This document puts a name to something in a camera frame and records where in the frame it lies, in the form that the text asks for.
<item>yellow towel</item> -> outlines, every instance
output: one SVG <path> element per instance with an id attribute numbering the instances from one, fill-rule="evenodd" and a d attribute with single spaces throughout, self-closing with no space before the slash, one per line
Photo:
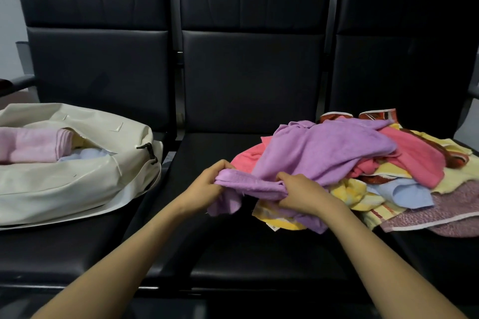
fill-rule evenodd
<path id="1" fill-rule="evenodd" d="M 254 206 L 252 215 L 260 221 L 283 228 L 285 230 L 299 231 L 306 229 L 306 227 L 304 227 L 301 223 L 296 222 L 296 220 L 279 214 L 274 203 L 269 201 L 259 200 Z"/>
<path id="2" fill-rule="evenodd" d="M 462 183 L 479 179 L 479 158 L 470 155 L 469 162 L 461 169 L 444 168 L 444 178 L 431 192 L 450 193 Z"/>
<path id="3" fill-rule="evenodd" d="M 330 192 L 356 211 L 368 211 L 385 201 L 380 195 L 369 193 L 366 183 L 354 178 L 341 179 Z"/>
<path id="4" fill-rule="evenodd" d="M 398 166 L 389 162 L 382 163 L 379 168 L 377 168 L 376 171 L 371 175 L 389 175 L 398 178 L 412 178 L 408 171 L 401 169 Z"/>
<path id="5" fill-rule="evenodd" d="M 392 202 L 384 202 L 379 207 L 362 214 L 362 220 L 369 229 L 380 225 L 384 221 L 403 213 L 406 208 L 399 207 Z"/>
<path id="6" fill-rule="evenodd" d="M 472 150 L 470 150 L 468 148 L 464 148 L 464 147 L 456 144 L 452 139 L 438 139 L 438 138 L 435 138 L 434 136 L 426 134 L 425 132 L 419 132 L 419 131 L 415 131 L 415 130 L 411 130 L 411 131 L 416 135 L 419 135 L 419 136 L 421 136 L 425 139 L 428 139 L 429 141 L 433 141 L 433 142 L 439 144 L 440 146 L 446 148 L 446 150 L 448 152 L 463 153 L 463 154 L 466 154 L 466 155 L 471 155 L 472 154 Z"/>

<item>towel tag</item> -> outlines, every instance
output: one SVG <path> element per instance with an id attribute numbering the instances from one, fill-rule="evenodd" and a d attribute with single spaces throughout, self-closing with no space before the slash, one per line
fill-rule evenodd
<path id="1" fill-rule="evenodd" d="M 270 225 L 269 223 L 265 222 L 269 228 L 271 228 L 274 232 L 278 231 L 280 227 Z"/>

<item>row of chairs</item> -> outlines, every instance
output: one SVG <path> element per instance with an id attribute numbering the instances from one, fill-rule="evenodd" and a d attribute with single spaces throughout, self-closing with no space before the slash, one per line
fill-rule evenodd
<path id="1" fill-rule="evenodd" d="M 338 0 L 328 56 L 330 0 L 181 0 L 185 135 L 163 182 L 143 201 L 104 216 L 0 232 L 0 286 L 67 285 L 126 238 L 131 222 L 146 223 L 205 167 L 231 160 L 281 123 L 314 121 L 323 72 L 327 111 L 396 107 L 405 127 L 451 137 L 479 45 L 474 1 Z M 41 102 L 143 122 L 165 151 L 171 147 L 170 0 L 21 5 Z M 250 215 L 254 201 L 246 201 L 233 216 L 185 221 L 142 287 L 367 297 L 331 232 L 273 232 Z M 479 279 L 479 240 L 424 230 L 377 233 L 452 300 L 477 300 L 468 285 Z"/>

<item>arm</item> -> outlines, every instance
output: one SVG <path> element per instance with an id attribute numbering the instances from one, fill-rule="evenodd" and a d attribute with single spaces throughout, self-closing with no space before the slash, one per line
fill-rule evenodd
<path id="1" fill-rule="evenodd" d="M 145 226 L 67 286 L 34 319 L 119 318 L 171 232 L 187 217 L 208 207 L 222 192 L 213 184 L 219 171 L 233 168 L 221 160 Z"/>
<path id="2" fill-rule="evenodd" d="M 362 224 L 339 199 L 303 176 L 279 173 L 279 206 L 313 214 L 333 231 L 384 319 L 466 319 L 434 286 Z"/>

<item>gray wall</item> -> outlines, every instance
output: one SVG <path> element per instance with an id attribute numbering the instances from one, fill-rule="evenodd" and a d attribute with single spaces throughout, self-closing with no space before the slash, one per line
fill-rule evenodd
<path id="1" fill-rule="evenodd" d="M 181 49 L 180 7 L 179 0 L 172 0 L 173 9 L 173 44 Z M 331 0 L 328 30 L 331 31 L 332 18 L 336 7 L 336 0 Z M 25 23 L 21 12 L 19 0 L 0 0 L 0 78 L 12 79 L 21 75 L 21 64 L 18 58 L 15 42 L 27 40 Z M 474 101 L 463 127 L 459 129 L 457 137 L 465 143 L 479 150 L 479 102 Z"/>

